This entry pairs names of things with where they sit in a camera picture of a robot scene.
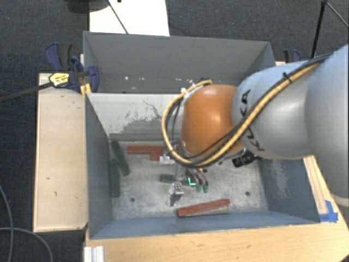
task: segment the wooden board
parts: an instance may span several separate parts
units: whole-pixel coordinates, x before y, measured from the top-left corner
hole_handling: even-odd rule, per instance
[[[48,74],[40,75],[40,84]],[[87,185],[83,99],[50,87],[38,95],[33,231],[83,229]]]

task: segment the orange object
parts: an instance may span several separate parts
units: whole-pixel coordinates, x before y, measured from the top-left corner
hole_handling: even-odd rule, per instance
[[[209,85],[196,91],[185,103],[182,144],[192,155],[213,145],[234,127],[231,108],[237,88],[231,85]],[[242,148],[238,142],[230,153]],[[201,154],[205,157],[217,146]]]
[[[221,199],[211,202],[206,202],[198,205],[181,207],[177,210],[178,217],[186,217],[199,212],[206,212],[210,210],[219,209],[220,207],[226,207],[230,205],[229,199]]]

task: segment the blue tape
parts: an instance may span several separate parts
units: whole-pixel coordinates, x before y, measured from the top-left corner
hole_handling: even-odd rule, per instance
[[[319,215],[320,221],[336,223],[338,221],[338,213],[333,211],[332,203],[330,201],[325,200],[325,203],[326,203],[328,212]]]

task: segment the metal rod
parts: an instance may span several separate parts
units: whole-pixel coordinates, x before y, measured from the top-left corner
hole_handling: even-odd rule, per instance
[[[334,12],[334,14],[344,23],[344,25],[349,28],[348,23],[341,17],[341,15],[333,8],[330,3],[326,3],[326,5]]]
[[[320,14],[319,14],[318,20],[317,20],[317,27],[316,27],[315,37],[314,37],[314,43],[313,43],[313,46],[312,46],[311,58],[315,57],[318,36],[320,34],[321,23],[322,23],[322,18],[323,18],[323,12],[325,10],[326,3],[327,3],[327,0],[322,0],[321,1]]]

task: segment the yellow cable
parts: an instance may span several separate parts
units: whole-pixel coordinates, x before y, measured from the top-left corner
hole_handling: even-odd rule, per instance
[[[192,164],[192,161],[187,160],[185,158],[182,158],[177,152],[176,150],[173,148],[173,146],[171,145],[171,142],[169,140],[169,137],[167,136],[167,132],[166,132],[166,117],[167,114],[169,113],[170,108],[175,104],[175,102],[181,100],[186,94],[188,94],[189,92],[193,91],[194,89],[202,86],[202,85],[209,85],[212,84],[212,80],[205,80],[205,81],[201,81],[198,84],[189,87],[186,91],[182,92],[180,95],[178,95],[177,97],[175,97],[175,99],[173,99],[170,104],[167,106],[167,108],[165,109],[165,112],[163,114],[163,118],[161,120],[161,130],[163,133],[163,137],[166,143],[167,148],[169,149],[169,151],[171,152],[171,154],[177,158],[178,160],[180,160],[181,162],[185,163],[185,164]]]
[[[209,163],[211,163],[212,161],[214,161],[217,158],[220,158],[225,152],[227,152],[230,147],[237,142],[237,140],[243,135],[243,133],[246,131],[246,129],[248,128],[248,126],[251,125],[251,123],[253,122],[253,120],[256,118],[256,116],[261,112],[261,110],[263,109],[263,107],[269,102],[271,101],[278,93],[280,93],[283,89],[285,89],[292,81],[295,81],[297,79],[299,79],[301,76],[303,76],[304,74],[306,74],[308,71],[314,69],[315,67],[319,66],[320,63],[315,63],[313,65],[310,65],[304,69],[302,69],[301,71],[295,73],[294,75],[290,76],[290,81],[283,81],[281,84],[279,84],[276,88],[274,88],[273,90],[271,90],[268,94],[266,94],[266,96],[256,105],[255,109],[253,110],[252,113],[249,114],[249,116],[245,119],[245,121],[243,122],[243,124],[239,127],[239,129],[236,131],[236,133],[234,134],[234,136],[213,156],[211,156],[210,158],[208,158],[207,160],[203,161],[200,164],[196,164],[196,166],[205,166]],[[166,120],[166,116],[170,110],[170,108],[172,107],[172,105],[182,99],[187,93],[191,92],[192,90],[198,88],[201,85],[204,84],[211,84],[212,81],[205,81],[205,82],[200,82],[199,84],[189,88],[186,92],[183,92],[182,94],[180,94],[179,96],[177,96],[174,100],[172,100],[170,102],[170,104],[168,105],[168,107],[166,108],[164,115],[163,115],[163,119],[161,121],[161,128],[162,128],[162,132],[163,132],[163,137],[166,143],[167,148],[170,150],[171,154],[180,162],[190,165],[193,164],[192,161],[187,160],[183,157],[181,157],[172,147],[170,140],[167,136],[167,132],[166,132],[166,126],[165,126],[165,120]]]

